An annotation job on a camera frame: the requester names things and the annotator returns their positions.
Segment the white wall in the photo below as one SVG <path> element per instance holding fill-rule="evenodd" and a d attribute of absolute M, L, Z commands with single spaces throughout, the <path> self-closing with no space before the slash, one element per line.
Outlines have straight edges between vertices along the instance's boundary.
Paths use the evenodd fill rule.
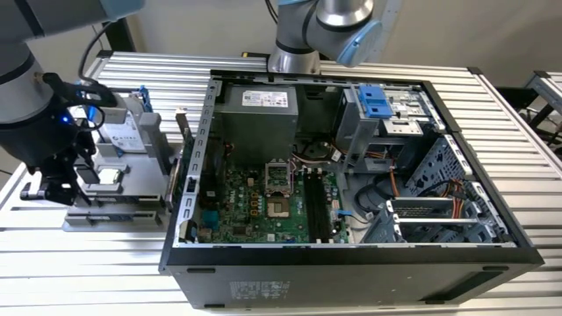
<path fill-rule="evenodd" d="M 147 0 L 138 21 L 151 53 L 241 56 L 274 49 L 264 0 Z"/>
<path fill-rule="evenodd" d="M 497 85 L 562 70 L 562 1 L 405 0 L 384 63 L 477 66 Z"/>

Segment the robotic arm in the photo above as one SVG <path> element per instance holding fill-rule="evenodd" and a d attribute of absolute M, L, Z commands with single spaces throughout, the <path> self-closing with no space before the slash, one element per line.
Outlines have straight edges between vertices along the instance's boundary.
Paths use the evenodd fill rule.
<path fill-rule="evenodd" d="M 43 175 L 39 187 L 27 184 L 23 199 L 73 205 L 82 196 L 90 201 L 74 168 L 93 168 L 95 128 L 85 120 L 75 122 L 69 107 L 117 105 L 111 91 L 95 80 L 90 86 L 73 85 L 57 74 L 43 74 L 25 42 L 117 20 L 143 5 L 145 0 L 0 0 L 0 145 L 31 174 Z M 86 100 L 86 93 L 98 99 Z M 94 170 L 91 175 L 89 180 L 97 181 Z"/>
<path fill-rule="evenodd" d="M 382 31 L 374 0 L 280 0 L 277 48 L 270 72 L 320 73 L 320 52 L 356 67 L 373 53 Z"/>

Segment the circuit board chip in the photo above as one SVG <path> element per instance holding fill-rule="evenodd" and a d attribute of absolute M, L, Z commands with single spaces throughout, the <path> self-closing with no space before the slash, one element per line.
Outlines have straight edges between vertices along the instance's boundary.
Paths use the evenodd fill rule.
<path fill-rule="evenodd" d="M 245 236 L 249 233 L 249 228 L 246 226 L 234 226 L 233 235 Z"/>
<path fill-rule="evenodd" d="M 289 211 L 289 199 L 282 197 L 270 197 L 268 199 L 268 216 L 290 218 L 292 212 Z"/>

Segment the metal sheet panel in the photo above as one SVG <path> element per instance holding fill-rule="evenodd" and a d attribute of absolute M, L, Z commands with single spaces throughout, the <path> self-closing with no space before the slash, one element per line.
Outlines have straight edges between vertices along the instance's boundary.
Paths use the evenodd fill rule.
<path fill-rule="evenodd" d="M 163 115 L 169 137 L 179 140 L 174 112 L 187 109 L 190 125 L 197 127 L 202 96 L 212 68 L 264 71 L 264 59 L 185 57 L 174 55 L 115 53 L 93 67 L 103 83 L 137 88 L 147 84 L 155 110 Z M 325 74 L 410 78 L 430 80 L 442 93 L 454 93 L 460 100 L 448 101 L 460 111 L 499 112 L 496 101 L 474 101 L 470 93 L 486 89 L 465 68 L 365 64 L 344 68 L 325 63 Z M 464 129 L 482 124 L 516 126 L 509 115 L 500 120 L 458 118 Z M 529 139 L 521 142 L 472 140 L 482 159 L 544 159 Z M 528 149 L 529 152 L 515 152 Z M 158 274 L 158 261 L 165 232 L 67 233 L 59 228 L 66 210 L 58 205 L 22 202 L 15 192 L 22 188 L 22 166 L 0 193 L 0 305 L 3 315 L 190 315 L 194 313 L 175 282 Z M 555 197 L 561 187 L 555 169 L 537 172 L 491 172 L 505 199 L 533 242 L 541 248 L 547 265 L 460 306 L 378 307 L 345 309 L 262 309 L 225 311 L 230 315 L 458 315 L 513 316 L 562 314 L 562 211 L 536 208 L 545 197 Z"/>

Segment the black computer chassis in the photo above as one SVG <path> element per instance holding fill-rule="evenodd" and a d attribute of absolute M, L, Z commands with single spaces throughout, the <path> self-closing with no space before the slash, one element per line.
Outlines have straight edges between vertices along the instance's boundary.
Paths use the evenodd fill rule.
<path fill-rule="evenodd" d="M 161 272 L 174 275 L 194 308 L 458 304 L 545 263 L 432 82 L 213 70 L 205 106 L 225 98 L 221 85 L 262 84 L 264 77 L 270 83 L 344 87 L 374 83 L 421 85 L 474 170 L 473 180 L 481 182 L 489 194 L 517 247 L 174 248 L 177 209 L 163 246 Z M 266 285 L 268 291 L 273 286 L 282 287 L 274 293 L 276 298 L 264 295 L 241 298 L 242 286 L 258 288 L 264 294 Z"/>

